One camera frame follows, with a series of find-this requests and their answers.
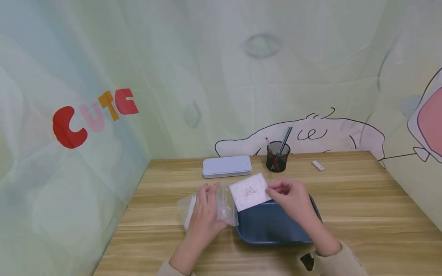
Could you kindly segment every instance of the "beige sleeve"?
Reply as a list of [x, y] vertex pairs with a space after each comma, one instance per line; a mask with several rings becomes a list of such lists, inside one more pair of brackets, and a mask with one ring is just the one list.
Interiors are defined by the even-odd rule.
[[170, 266], [169, 261], [165, 261], [156, 276], [185, 276]]
[[341, 252], [329, 257], [321, 257], [315, 251], [314, 270], [321, 276], [368, 276], [364, 266], [350, 248], [342, 242], [341, 245]]

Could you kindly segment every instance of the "ziplock bag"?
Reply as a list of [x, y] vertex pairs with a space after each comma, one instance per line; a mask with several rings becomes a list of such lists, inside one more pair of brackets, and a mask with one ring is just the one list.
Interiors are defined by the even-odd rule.
[[[227, 222], [233, 227], [238, 226], [238, 214], [236, 211], [235, 203], [233, 202], [232, 194], [230, 193], [230, 189], [227, 184], [221, 183], [221, 185], [218, 187], [216, 198], [218, 219]], [[191, 220], [195, 203], [196, 193], [193, 193], [190, 196], [178, 201], [178, 209], [181, 216], [181, 222], [186, 231], [189, 227], [189, 222]]]

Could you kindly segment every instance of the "plastic tray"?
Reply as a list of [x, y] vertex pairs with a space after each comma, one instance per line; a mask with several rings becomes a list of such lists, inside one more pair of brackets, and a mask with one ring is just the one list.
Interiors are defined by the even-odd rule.
[[[315, 201], [313, 208], [322, 221]], [[238, 213], [238, 235], [253, 245], [289, 245], [312, 243], [309, 235], [292, 220], [274, 200], [261, 203]]]

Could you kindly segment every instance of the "cartoon character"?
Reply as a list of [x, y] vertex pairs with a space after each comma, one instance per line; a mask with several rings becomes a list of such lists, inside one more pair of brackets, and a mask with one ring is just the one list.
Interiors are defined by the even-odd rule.
[[431, 78], [414, 113], [408, 119], [408, 130], [422, 147], [413, 150], [426, 162], [433, 156], [442, 163], [442, 75], [440, 68]]
[[215, 151], [221, 157], [267, 154], [266, 137], [282, 141], [288, 127], [293, 127], [287, 144], [291, 153], [328, 151], [370, 151], [377, 160], [384, 158], [384, 135], [373, 126], [346, 118], [329, 118], [312, 113], [304, 119], [267, 126], [246, 139], [221, 140]]

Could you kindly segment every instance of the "left hand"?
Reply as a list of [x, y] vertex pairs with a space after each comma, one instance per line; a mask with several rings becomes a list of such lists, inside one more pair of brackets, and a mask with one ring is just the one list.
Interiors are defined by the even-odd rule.
[[196, 203], [185, 239], [193, 240], [194, 245], [203, 249], [229, 226], [225, 221], [217, 218], [216, 191], [220, 184], [217, 182], [210, 187], [206, 183], [196, 192]]
[[220, 182], [198, 188], [196, 203], [186, 237], [173, 253], [169, 264], [183, 275], [190, 275], [199, 255], [228, 224], [218, 220], [216, 191]]

